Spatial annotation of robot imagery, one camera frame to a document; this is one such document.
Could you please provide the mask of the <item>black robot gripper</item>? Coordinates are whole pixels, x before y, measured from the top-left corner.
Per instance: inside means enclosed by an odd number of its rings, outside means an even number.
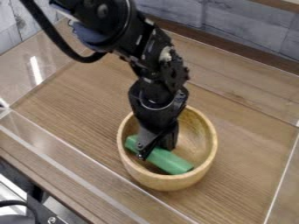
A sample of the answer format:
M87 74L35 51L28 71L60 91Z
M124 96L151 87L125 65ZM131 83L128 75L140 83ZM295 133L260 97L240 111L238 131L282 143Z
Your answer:
M159 106L146 99L140 82L136 81L128 90L128 100L139 123L136 134L136 156L147 160L155 146L172 151L176 147L179 136L179 115L188 100L190 92L182 87L174 94L172 100Z

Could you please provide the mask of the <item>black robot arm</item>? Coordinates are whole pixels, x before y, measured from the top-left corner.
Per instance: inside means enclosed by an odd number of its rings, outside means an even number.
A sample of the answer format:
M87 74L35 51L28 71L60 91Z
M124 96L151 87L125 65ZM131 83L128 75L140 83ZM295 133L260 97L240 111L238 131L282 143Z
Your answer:
M128 100L139 122L136 156L146 159L154 148L168 151L178 143L179 121L188 100L184 86L190 69L162 28L138 10L135 0L48 0L69 19L80 43L92 51L79 55L59 34L33 0L20 0L48 38L77 62L92 63L113 53L128 63L136 81Z

